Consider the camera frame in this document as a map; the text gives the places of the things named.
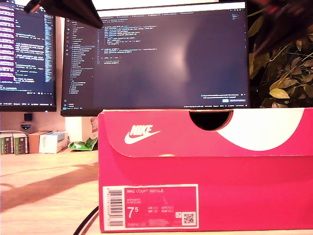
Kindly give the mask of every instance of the monitor bezel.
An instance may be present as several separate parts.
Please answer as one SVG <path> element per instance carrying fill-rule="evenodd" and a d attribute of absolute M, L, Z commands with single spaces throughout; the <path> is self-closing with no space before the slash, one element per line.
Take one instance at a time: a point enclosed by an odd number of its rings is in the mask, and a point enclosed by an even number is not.
<path fill-rule="evenodd" d="M 220 4 L 220 3 L 228 3 L 228 2 L 245 2 L 245 15 L 246 15 L 246 32 L 248 32 L 248 10 L 247 10 L 247 0 L 234 0 L 234 1 L 220 1 L 220 2 L 201 2 L 201 3 L 188 3 L 188 4 L 176 4 L 176 5 L 160 5 L 160 6 L 144 6 L 144 7 L 129 7 L 129 8 L 114 8 L 114 9 L 97 9 L 97 12 L 99 11 L 112 11 L 112 10 L 125 10 L 125 9 L 141 9 L 141 8 L 151 8 L 151 7 L 166 7 L 166 6 L 185 6 L 185 5 L 201 5 L 201 4 Z M 251 100 L 250 100 L 250 74 L 249 74 L 249 51 L 248 51 L 248 36 L 246 34 L 246 64 L 247 64 L 247 103 L 244 107 L 203 107 L 203 108 L 183 108 L 183 107 L 111 107 L 111 108 L 104 108 L 106 110 L 166 110 L 166 109 L 176 109 L 176 110 L 201 110 L 201 111 L 206 111 L 206 110 L 212 110 L 212 111 L 229 111 L 233 109 L 248 109 L 251 108 Z M 76 109 L 76 110 L 62 110 L 61 109 L 61 116 L 63 117 L 95 117 L 98 116 L 99 113 L 101 113 L 104 109 Z"/>
<path fill-rule="evenodd" d="M 0 105 L 0 112 L 56 112 L 57 92 L 56 92 L 56 17 L 53 16 L 52 28 L 52 61 L 53 61 L 53 104 L 52 106 L 32 106 L 32 105 Z"/>

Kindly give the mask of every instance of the size number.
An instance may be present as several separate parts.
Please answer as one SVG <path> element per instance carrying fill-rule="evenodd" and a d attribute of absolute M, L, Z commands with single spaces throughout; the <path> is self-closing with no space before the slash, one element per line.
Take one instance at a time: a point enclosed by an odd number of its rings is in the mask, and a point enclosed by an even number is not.
<path fill-rule="evenodd" d="M 127 209 L 130 210 L 130 211 L 129 211 L 129 214 L 128 214 L 128 218 L 131 218 L 131 217 L 132 217 L 133 211 L 134 211 L 134 212 L 138 212 L 138 211 L 139 211 L 138 207 L 127 207 Z"/>

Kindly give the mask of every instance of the computer monitor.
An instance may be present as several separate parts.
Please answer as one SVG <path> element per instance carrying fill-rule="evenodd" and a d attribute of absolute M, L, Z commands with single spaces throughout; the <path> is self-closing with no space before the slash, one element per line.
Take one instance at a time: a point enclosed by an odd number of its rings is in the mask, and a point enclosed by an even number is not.
<path fill-rule="evenodd" d="M 245 1 L 98 13 L 65 21 L 61 115 L 249 107 Z"/>
<path fill-rule="evenodd" d="M 0 111 L 56 111 L 55 18 L 0 3 Z"/>

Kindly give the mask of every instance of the qr code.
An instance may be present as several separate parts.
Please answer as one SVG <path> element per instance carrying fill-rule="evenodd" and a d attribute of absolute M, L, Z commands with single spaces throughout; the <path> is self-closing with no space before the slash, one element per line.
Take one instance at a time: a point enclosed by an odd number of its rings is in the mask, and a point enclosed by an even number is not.
<path fill-rule="evenodd" d="M 195 212 L 183 212 L 182 213 L 182 225 L 183 226 L 196 226 L 196 213 Z"/>

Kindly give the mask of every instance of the desk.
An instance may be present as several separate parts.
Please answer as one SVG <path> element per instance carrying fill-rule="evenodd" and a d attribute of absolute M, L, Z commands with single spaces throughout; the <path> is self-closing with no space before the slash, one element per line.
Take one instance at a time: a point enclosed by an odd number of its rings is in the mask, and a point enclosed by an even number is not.
<path fill-rule="evenodd" d="M 1 156 L 2 235 L 71 235 L 98 205 L 98 196 L 98 151 Z M 99 216 L 83 234 L 101 234 Z M 313 235 L 313 230 L 201 234 Z"/>

